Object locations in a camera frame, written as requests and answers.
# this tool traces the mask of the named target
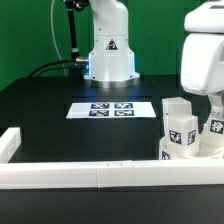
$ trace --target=table surface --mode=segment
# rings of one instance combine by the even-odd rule
[[[164,135],[162,99],[192,102],[202,128],[207,97],[184,93],[178,76],[99,89],[78,78],[22,78],[0,92],[0,132],[21,127],[16,162],[150,160]],[[156,118],[66,120],[73,102],[152,102]],[[0,191],[0,223],[223,223],[224,187],[170,186]]]
[[[0,128],[22,128],[12,162],[158,159],[162,99],[177,96],[192,101],[202,126],[208,99],[184,93],[178,76],[144,76],[139,85],[119,89],[85,86],[79,78],[24,78],[0,93]],[[65,119],[79,102],[151,102],[157,117]]]

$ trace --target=green backdrop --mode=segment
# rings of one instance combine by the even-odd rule
[[[179,74],[181,51],[187,33],[186,13],[202,0],[121,0],[129,8],[130,47],[136,53],[136,70],[145,75]],[[58,60],[54,49],[50,12],[52,0],[1,0],[0,90],[38,66]],[[70,39],[64,3],[54,7],[55,35],[63,59],[70,58]],[[78,44],[83,56],[93,47],[91,9],[76,13]],[[47,75],[63,75],[54,72]]]

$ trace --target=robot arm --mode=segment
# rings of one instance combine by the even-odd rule
[[[68,10],[82,11],[90,5],[93,11],[94,48],[89,54],[89,73],[84,76],[85,82],[104,88],[135,84],[139,74],[135,72],[134,53],[128,45],[128,10],[125,5],[118,0],[64,2]],[[72,37],[72,48],[77,49],[74,39]]]
[[[207,2],[185,18],[181,84],[186,92],[208,95],[211,114],[200,135],[207,149],[224,146],[224,3]]]
[[[160,159],[222,158],[224,3],[207,2],[192,11],[185,18],[185,29],[192,33],[184,43],[181,84],[186,92],[208,95],[212,109],[199,134],[197,117],[191,113],[191,103],[182,98],[164,99],[165,138],[160,144]]]

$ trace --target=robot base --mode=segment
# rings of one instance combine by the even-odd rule
[[[124,80],[124,81],[98,81],[94,80],[92,77],[85,75],[84,76],[84,83],[89,86],[94,86],[98,88],[123,88],[123,87],[129,87],[129,86],[135,86],[140,83],[140,76],[138,73],[136,73],[134,78]]]

